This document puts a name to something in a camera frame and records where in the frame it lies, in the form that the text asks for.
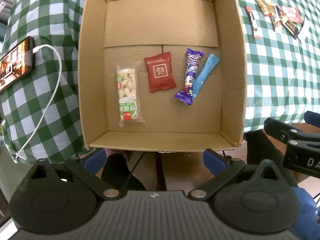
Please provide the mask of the blue gloved hand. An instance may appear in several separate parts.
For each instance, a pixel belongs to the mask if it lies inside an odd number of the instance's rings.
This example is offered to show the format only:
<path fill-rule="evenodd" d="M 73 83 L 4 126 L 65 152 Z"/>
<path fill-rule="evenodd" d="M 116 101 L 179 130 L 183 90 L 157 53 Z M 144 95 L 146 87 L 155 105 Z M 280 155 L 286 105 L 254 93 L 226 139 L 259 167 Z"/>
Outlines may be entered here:
<path fill-rule="evenodd" d="M 317 240 L 319 231 L 319 209 L 312 196 L 301 187 L 292 187 L 300 203 L 300 214 L 290 231 L 299 239 Z"/>

